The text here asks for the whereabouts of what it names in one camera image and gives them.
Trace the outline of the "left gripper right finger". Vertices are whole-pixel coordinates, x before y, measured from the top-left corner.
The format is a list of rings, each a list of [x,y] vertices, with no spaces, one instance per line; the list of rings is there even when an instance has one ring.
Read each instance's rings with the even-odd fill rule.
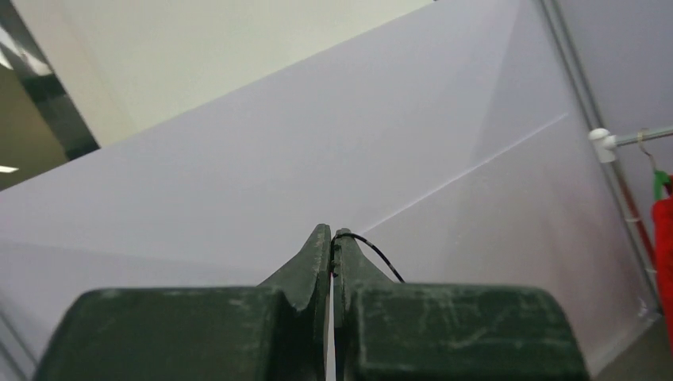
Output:
[[[537,287],[407,283],[332,240],[339,380],[588,380],[560,304]]]

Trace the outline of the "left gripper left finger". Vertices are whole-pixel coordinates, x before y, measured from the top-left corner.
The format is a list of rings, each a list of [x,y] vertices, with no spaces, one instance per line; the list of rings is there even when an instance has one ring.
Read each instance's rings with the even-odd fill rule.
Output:
[[[323,380],[328,225],[254,287],[107,288],[69,307],[36,380]]]

